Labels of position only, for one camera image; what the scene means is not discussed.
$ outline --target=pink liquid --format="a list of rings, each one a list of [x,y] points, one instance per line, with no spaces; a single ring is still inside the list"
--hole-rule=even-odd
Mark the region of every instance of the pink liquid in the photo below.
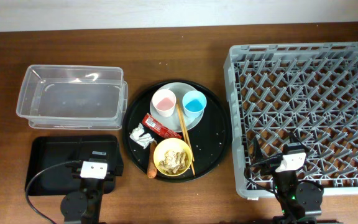
[[[156,108],[159,110],[169,110],[172,106],[173,102],[169,98],[164,98],[157,104]]]

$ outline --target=red snack wrapper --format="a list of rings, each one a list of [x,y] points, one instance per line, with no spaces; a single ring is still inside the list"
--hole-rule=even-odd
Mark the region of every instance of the red snack wrapper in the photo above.
[[[150,128],[152,131],[154,131],[159,136],[165,139],[167,138],[181,139],[181,136],[178,133],[172,131],[171,129],[168,129],[149,114],[146,114],[146,116],[143,118],[142,124]]]

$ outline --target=white plate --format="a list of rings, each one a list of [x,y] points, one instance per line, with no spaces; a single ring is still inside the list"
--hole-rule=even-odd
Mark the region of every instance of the white plate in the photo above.
[[[183,111],[183,106],[181,104],[181,100],[183,99],[184,95],[189,91],[196,90],[191,85],[186,84],[186,83],[180,83],[180,82],[166,84],[163,87],[159,88],[158,90],[162,90],[162,89],[171,90],[175,94],[175,96],[177,98],[177,103],[181,107],[182,111]],[[177,132],[177,133],[181,132],[177,109],[175,109],[172,116],[165,118],[157,113],[157,110],[154,108],[152,102],[150,102],[150,114],[152,115],[153,118],[155,118],[157,121],[159,121],[165,127],[169,128],[172,131]],[[194,128],[199,123],[199,121],[201,121],[203,115],[204,115],[204,112],[197,118],[188,118],[183,113],[183,117],[185,118],[187,130]]]

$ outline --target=white wall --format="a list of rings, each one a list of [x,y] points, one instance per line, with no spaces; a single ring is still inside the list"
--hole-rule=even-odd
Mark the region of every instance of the white wall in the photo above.
[[[0,31],[358,21],[358,0],[0,0]]]

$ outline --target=pink cup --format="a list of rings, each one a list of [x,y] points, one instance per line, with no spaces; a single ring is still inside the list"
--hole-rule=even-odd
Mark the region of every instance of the pink cup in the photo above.
[[[156,91],[152,98],[152,104],[157,113],[163,117],[169,117],[175,110],[177,98],[171,90]]]

